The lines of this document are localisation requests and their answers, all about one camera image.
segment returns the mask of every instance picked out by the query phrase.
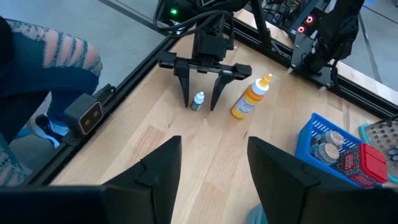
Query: orange bottle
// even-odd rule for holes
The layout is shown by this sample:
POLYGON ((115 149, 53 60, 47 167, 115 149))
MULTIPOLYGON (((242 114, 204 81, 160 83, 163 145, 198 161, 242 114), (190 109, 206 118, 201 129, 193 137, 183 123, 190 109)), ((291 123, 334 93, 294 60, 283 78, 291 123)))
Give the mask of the orange bottle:
POLYGON ((268 83, 271 78, 272 75, 268 74, 264 78, 258 78, 252 85, 248 86, 231 109, 231 113, 235 118, 243 119, 254 109, 268 91, 268 83))

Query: red container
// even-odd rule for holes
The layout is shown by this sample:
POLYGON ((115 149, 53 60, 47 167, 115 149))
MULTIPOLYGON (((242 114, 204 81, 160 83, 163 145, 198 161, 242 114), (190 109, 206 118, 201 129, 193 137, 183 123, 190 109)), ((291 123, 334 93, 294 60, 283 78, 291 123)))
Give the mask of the red container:
POLYGON ((334 168, 366 188, 388 180, 384 154, 365 143, 343 152, 334 168))

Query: blue plastic basket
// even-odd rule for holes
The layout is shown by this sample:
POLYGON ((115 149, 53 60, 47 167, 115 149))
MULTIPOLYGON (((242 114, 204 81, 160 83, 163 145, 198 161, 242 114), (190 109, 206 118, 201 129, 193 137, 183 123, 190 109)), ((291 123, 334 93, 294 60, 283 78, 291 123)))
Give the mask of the blue plastic basket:
POLYGON ((362 143, 361 140, 352 136, 350 133, 339 128, 338 126, 334 125, 332 122, 326 120, 325 118, 322 118, 319 114, 313 113, 311 115, 310 121, 300 131, 300 134, 298 136, 295 156, 301 159, 302 161, 315 166, 320 170, 323 170, 329 174, 334 175, 339 179, 345 180, 357 187, 361 187, 357 183, 347 178, 345 175, 340 174, 337 170, 334 170, 333 168, 325 165, 323 162, 319 161, 317 158, 313 157, 310 154, 311 139, 327 131, 337 131, 344 137, 344 144, 339 149, 340 153, 354 146, 358 146, 362 143))

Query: bottle label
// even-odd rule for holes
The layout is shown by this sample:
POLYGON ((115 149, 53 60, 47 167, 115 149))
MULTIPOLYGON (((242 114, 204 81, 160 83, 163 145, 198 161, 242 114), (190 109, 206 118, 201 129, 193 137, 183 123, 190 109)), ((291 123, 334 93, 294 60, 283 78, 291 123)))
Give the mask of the bottle label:
POLYGON ((236 103, 235 108, 237 109, 237 111, 238 111, 239 113, 242 113, 242 114, 244 114, 244 115, 247 115, 247 114, 249 114, 249 113, 254 109, 255 106, 256 106, 256 104, 248 102, 248 101, 246 100, 246 97, 243 96, 243 97, 241 97, 241 99, 236 103))

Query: gray floor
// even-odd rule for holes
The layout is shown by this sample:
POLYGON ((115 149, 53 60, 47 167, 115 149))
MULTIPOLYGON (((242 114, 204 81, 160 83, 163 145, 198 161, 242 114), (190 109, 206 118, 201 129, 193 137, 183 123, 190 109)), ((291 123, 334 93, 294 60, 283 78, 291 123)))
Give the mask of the gray floor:
MULTIPOLYGON (((113 1, 151 21, 158 0, 113 1)), ((394 7, 393 0, 367 0, 366 5, 398 21, 398 8, 394 7)), ((394 67, 398 62, 398 25, 369 9, 363 8, 361 13, 381 81, 398 90, 394 67)), ((97 0, 1 0, 0 15, 62 30, 91 42, 99 50, 104 63, 99 87, 120 83, 164 38, 97 0)), ((352 55, 344 62, 375 78, 362 31, 354 43, 352 55)), ((38 114, 46 110, 49 101, 46 100, 38 114)), ((31 169, 55 152, 48 142, 33 136, 14 141, 11 147, 31 169)))

